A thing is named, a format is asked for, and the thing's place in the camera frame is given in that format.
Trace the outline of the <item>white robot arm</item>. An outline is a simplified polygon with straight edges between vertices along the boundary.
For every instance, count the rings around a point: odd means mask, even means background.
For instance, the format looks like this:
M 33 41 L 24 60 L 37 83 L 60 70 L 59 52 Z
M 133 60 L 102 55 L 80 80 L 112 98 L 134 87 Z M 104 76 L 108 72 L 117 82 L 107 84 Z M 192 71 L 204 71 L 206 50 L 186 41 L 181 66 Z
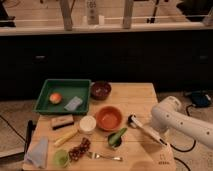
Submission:
M 181 102 L 168 96 L 151 109 L 151 125 L 159 133 L 172 127 L 213 149 L 213 124 L 179 112 Z

